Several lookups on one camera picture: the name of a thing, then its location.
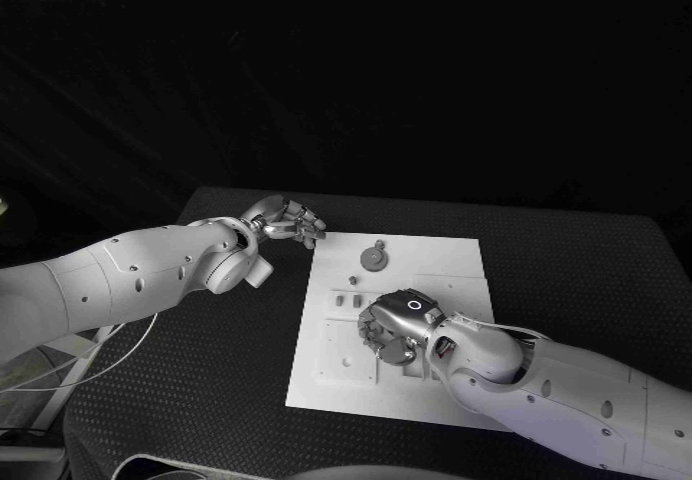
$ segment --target dark curtain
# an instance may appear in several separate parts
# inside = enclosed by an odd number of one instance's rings
[[[647,215],[692,271],[689,6],[216,3],[0,4],[3,265],[215,185]]]

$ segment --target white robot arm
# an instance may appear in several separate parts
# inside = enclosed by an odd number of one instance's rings
[[[189,292],[219,294],[272,272],[267,238],[307,248],[324,222],[280,195],[241,218],[218,217],[117,235],[55,260],[0,270],[0,365],[71,332],[131,322],[174,307]]]
[[[422,351],[458,405],[578,462],[657,479],[692,479],[692,394],[623,363],[551,341],[518,340],[415,290],[379,297],[359,333],[378,358]]]

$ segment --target white board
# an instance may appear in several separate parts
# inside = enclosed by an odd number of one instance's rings
[[[389,263],[375,273],[360,266],[360,253],[376,240]],[[394,367],[363,345],[359,313],[379,295],[407,288],[438,300],[448,315],[457,310],[493,322],[477,240],[329,232],[314,250],[285,405],[509,431],[457,405],[422,355]]]

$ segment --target white cable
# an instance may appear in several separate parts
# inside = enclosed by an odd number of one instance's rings
[[[68,360],[62,365],[58,365],[58,367],[52,368],[46,372],[43,372],[40,375],[36,375],[36,377],[30,378],[25,382],[17,383],[14,386],[4,388],[3,390],[0,390],[0,393],[9,392],[14,388],[26,385],[27,383],[32,383],[40,378],[48,377],[48,375],[55,373],[58,370],[62,370],[68,365],[72,365],[95,348],[98,348],[105,343],[105,341],[123,330],[124,326],[125,324],[120,325],[118,328],[115,328],[115,330],[108,334],[108,336],[99,342],[97,342],[79,355],[76,355],[76,357],[72,360]]]
[[[91,351],[94,350],[94,348],[99,347],[104,342],[115,335],[115,333],[118,333],[118,331],[123,329],[123,327],[125,326],[125,324],[120,325],[120,327],[115,329],[115,331],[101,340],[101,342],[98,342],[94,346],[91,346],[81,354],[78,357],[75,357],[72,360],[69,360],[68,362],[65,362],[59,367],[53,368],[52,370],[49,370],[48,372],[42,373],[39,376],[36,376],[35,378],[29,379],[27,381],[19,383],[17,385],[0,390],[0,393],[4,393],[4,392],[52,392],[53,390],[59,390],[61,388],[68,388],[68,387],[74,387],[75,385],[79,385],[82,383],[87,383],[89,380],[92,380],[94,378],[99,377],[108,370],[111,370],[111,368],[114,368],[120,362],[123,362],[123,360],[130,356],[130,354],[134,352],[134,350],[137,349],[137,347],[140,346],[140,343],[144,341],[144,338],[147,337],[147,334],[149,334],[149,331],[151,330],[151,327],[154,326],[154,322],[156,322],[156,317],[159,316],[159,313],[154,314],[154,318],[151,319],[151,323],[149,325],[149,328],[147,328],[147,331],[144,332],[141,338],[140,338],[140,341],[137,342],[137,344],[134,345],[133,349],[125,353],[125,355],[120,358],[120,360],[105,369],[102,370],[99,373],[97,373],[95,375],[92,375],[89,378],[81,380],[79,382],[75,382],[75,383],[68,383],[66,385],[61,385],[59,387],[53,387],[53,388],[17,388],[17,387],[22,387],[23,385],[26,385],[27,383],[32,383],[35,382],[39,378],[43,378],[46,375],[49,375],[50,373],[53,373],[56,370],[59,370],[61,368],[66,367],[69,364],[72,364],[74,362],[76,362],[79,360],[79,358]]]
[[[542,333],[538,333],[535,330],[529,330],[528,328],[513,327],[512,325],[500,325],[497,323],[490,323],[490,322],[482,322],[480,320],[476,320],[474,318],[467,317],[463,313],[458,313],[458,312],[454,312],[454,314],[458,315],[464,320],[469,320],[470,322],[474,322],[479,325],[502,328],[505,330],[513,330],[516,332],[526,333],[528,335],[533,335],[536,338],[542,338],[544,340],[551,340],[551,338],[546,335],[544,335]]]

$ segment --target table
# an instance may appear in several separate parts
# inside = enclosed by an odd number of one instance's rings
[[[275,192],[200,188],[179,224],[238,216]],[[480,240],[497,323],[594,350],[692,390],[692,287],[655,222],[639,216],[281,192],[327,229]],[[386,464],[482,478],[624,478],[510,433],[284,406],[311,252],[268,241],[260,289],[192,293],[131,358],[78,387],[65,435],[75,480],[110,478],[137,453],[281,478]],[[104,346],[92,372],[149,321]]]

